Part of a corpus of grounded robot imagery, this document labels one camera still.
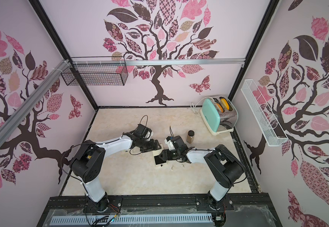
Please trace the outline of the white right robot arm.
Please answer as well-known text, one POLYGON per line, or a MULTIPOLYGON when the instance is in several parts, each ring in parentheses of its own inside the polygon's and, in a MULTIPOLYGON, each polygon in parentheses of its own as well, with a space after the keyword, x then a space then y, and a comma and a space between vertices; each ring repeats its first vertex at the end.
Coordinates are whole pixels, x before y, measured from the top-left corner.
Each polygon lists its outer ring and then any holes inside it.
POLYGON ((164 161, 179 161, 189 164, 206 164, 215 178, 215 184, 208 192, 208 203, 219 206, 236 181, 245 173, 244 164, 223 145, 214 148, 188 147, 180 136, 167 137, 159 158, 164 161))

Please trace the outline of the small cream square box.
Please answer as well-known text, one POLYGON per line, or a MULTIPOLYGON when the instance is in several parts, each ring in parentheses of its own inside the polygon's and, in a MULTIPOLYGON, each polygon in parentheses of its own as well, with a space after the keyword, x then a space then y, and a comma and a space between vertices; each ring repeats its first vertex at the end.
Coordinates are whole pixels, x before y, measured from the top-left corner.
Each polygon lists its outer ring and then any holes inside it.
POLYGON ((161 149, 152 151, 153 159, 154 159, 154 163, 155 163, 156 168, 161 168, 161 167, 164 167, 165 165, 167 165, 167 162, 163 161, 161 156, 160 156, 161 152, 162 152, 161 149))

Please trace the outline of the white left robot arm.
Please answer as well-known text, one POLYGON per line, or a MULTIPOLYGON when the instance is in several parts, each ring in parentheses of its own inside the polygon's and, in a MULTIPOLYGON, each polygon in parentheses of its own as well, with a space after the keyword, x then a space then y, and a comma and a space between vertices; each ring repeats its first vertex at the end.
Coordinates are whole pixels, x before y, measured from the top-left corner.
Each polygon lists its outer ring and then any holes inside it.
POLYGON ((80 144, 74 158, 71 160, 70 169, 79 179, 85 189, 85 195, 93 204, 96 211, 104 212, 109 206, 107 192, 102 187, 99 174, 104 159, 120 151, 139 148, 140 153, 160 150, 158 140, 151 138, 151 132, 144 136, 125 133, 112 140, 93 142, 87 140, 80 144))

